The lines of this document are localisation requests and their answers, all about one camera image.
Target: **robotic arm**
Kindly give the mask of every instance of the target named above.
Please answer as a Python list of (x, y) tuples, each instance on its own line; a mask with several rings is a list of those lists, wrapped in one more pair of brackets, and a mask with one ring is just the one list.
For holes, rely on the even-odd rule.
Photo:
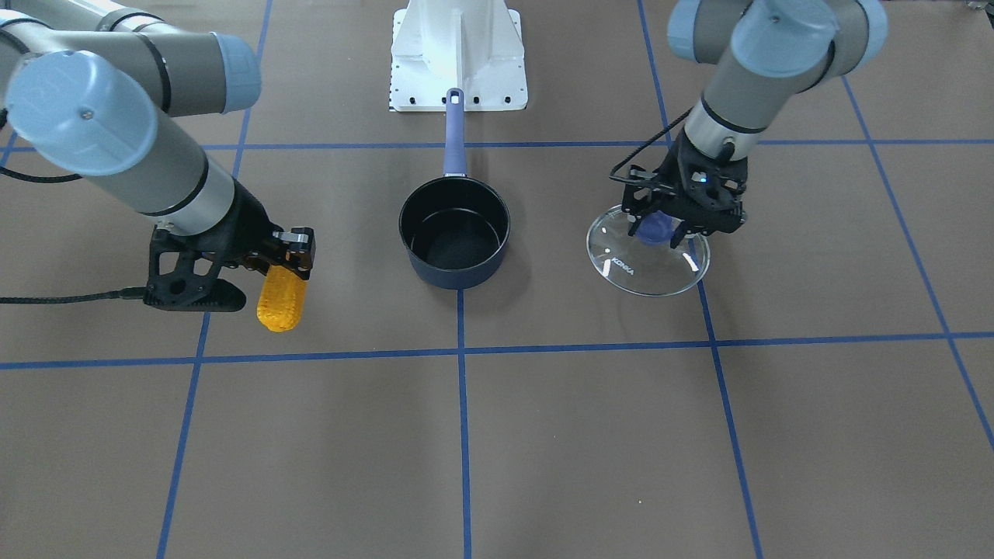
[(683, 220), (676, 248), (746, 222), (746, 157), (759, 136), (792, 95), (873, 58), (887, 15), (879, 0), (680, 0), (668, 35), (677, 56), (717, 70), (662, 164), (612, 178), (625, 183), (628, 235), (661, 211)]
[[(144, 302), (239, 310), (245, 295), (219, 273), (245, 267), (267, 276), (259, 319), (274, 330), (292, 327), (313, 265), (313, 230), (271, 223), (170, 118), (254, 104), (260, 78), (251, 48), (108, 0), (6, 6), (13, 9), (0, 10), (0, 93), (9, 122), (46, 159), (155, 223)], [(162, 270), (170, 253), (177, 265)], [(194, 270), (200, 259), (211, 262), (205, 275)], [(274, 297), (283, 303), (266, 306)]]

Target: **black cable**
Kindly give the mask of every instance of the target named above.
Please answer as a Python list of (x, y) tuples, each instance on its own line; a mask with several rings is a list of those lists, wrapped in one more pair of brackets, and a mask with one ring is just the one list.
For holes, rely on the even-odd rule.
[(125, 287), (117, 291), (73, 295), (68, 297), (0, 297), (0, 304), (65, 304), (101, 299), (140, 299), (145, 296), (145, 287)]
[(617, 173), (618, 169), (620, 169), (621, 167), (623, 167), (625, 163), (627, 163), (628, 161), (631, 161), (632, 159), (634, 159), (635, 156), (638, 155), (639, 153), (641, 153), (643, 149), (645, 149), (646, 147), (649, 147), (650, 145), (652, 145), (653, 143), (655, 143), (656, 140), (658, 140), (659, 138), (661, 138), (664, 135), (666, 135), (666, 132), (672, 130), (673, 126), (676, 126), (681, 121), (683, 121), (684, 118), (686, 118), (687, 116), (689, 116), (691, 110), (692, 109), (687, 109), (687, 112), (684, 112), (683, 114), (681, 114), (680, 116), (678, 116), (676, 120), (674, 120), (674, 121), (670, 122), (669, 124), (667, 124), (666, 127), (662, 129), (662, 131), (660, 131), (658, 134), (652, 136), (651, 138), (645, 140), (645, 142), (642, 145), (638, 146), (638, 148), (636, 148), (635, 151), (632, 151), (631, 154), (628, 155), (627, 157), (625, 157), (620, 163), (618, 163), (617, 165), (614, 165), (614, 168), (611, 169), (611, 172), (610, 172), (610, 175), (609, 175), (610, 178), (613, 179), (613, 180), (617, 180), (617, 181), (621, 181), (621, 182), (626, 182), (628, 180), (627, 177), (621, 177), (621, 176), (618, 176), (618, 175), (616, 175), (614, 173)]
[[(7, 109), (0, 108), (0, 130), (7, 125)], [(34, 182), (38, 184), (55, 184), (60, 182), (72, 182), (75, 180), (82, 179), (81, 176), (77, 174), (63, 175), (61, 177), (36, 177), (34, 175), (26, 175), (24, 173), (19, 173), (17, 171), (12, 171), (7, 167), (0, 166), (0, 175), (7, 175), (8, 177), (23, 180), (25, 182)]]

